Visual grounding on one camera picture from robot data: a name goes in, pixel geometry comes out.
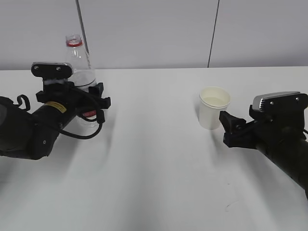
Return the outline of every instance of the white table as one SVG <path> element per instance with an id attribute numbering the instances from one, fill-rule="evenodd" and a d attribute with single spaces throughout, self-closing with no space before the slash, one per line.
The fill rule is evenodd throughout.
<path id="1" fill-rule="evenodd" d="M 227 148 L 223 128 L 205 130 L 196 115 L 205 86 L 225 88 L 228 111 L 249 119 L 256 95 L 307 92 L 307 76 L 308 67 L 98 70 L 112 106 L 97 137 L 60 136 L 39 161 L 0 157 L 0 230 L 308 230 L 304 190 L 260 152 Z M 41 105 L 29 71 L 0 77 L 0 95 Z M 67 130 L 85 134 L 76 122 Z"/>

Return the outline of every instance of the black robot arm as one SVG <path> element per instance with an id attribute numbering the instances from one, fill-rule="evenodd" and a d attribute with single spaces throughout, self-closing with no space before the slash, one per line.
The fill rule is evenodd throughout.
<path id="1" fill-rule="evenodd" d="M 43 91 L 36 94 L 37 101 L 44 103 L 30 114 L 30 103 L 26 96 L 17 97 L 18 104 L 9 98 L 0 97 L 0 155 L 38 160 L 48 156 L 59 134 L 77 139 L 91 139 L 102 129 L 105 122 L 102 109 L 111 105 L 110 98 L 101 98 L 103 84 L 89 87 L 84 92 L 67 79 L 72 75 L 69 64 L 34 63 L 32 73 L 43 78 Z M 26 108 L 21 109 L 22 99 Z M 80 136 L 63 130 L 69 122 L 84 112 L 96 111 L 99 124 L 88 136 Z"/>
<path id="2" fill-rule="evenodd" d="M 246 123 L 220 112 L 228 147 L 258 149 L 306 191 L 308 196 L 308 143 L 304 132 L 304 110 L 308 96 L 300 92 L 278 92 L 255 97 Z"/>

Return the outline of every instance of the clear plastic bottle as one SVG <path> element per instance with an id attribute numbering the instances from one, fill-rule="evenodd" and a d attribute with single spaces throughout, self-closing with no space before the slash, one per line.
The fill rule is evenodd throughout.
<path id="1" fill-rule="evenodd" d="M 80 35 L 66 36 L 66 62 L 73 67 L 73 75 L 68 79 L 81 90 L 89 91 L 89 87 L 96 85 L 95 70 L 92 69 L 89 54 L 83 46 Z M 84 116 L 88 119 L 94 119 L 96 112 L 86 112 Z M 94 127 L 97 122 L 87 122 L 79 118 L 79 122 L 87 127 Z"/>

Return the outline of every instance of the yellow label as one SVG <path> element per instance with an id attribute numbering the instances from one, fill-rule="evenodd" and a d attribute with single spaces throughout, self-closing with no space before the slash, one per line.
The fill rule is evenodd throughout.
<path id="1" fill-rule="evenodd" d="M 58 102 L 49 101 L 49 102 L 45 103 L 45 105 L 54 107 L 54 108 L 58 109 L 61 113 L 66 112 L 66 108 Z"/>

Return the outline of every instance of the white paper cup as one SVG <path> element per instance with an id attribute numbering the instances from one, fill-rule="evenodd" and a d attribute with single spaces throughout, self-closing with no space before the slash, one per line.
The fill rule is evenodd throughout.
<path id="1" fill-rule="evenodd" d="M 219 113 L 225 111 L 231 97 L 219 87 L 207 87 L 200 93 L 199 123 L 208 130 L 219 128 Z"/>

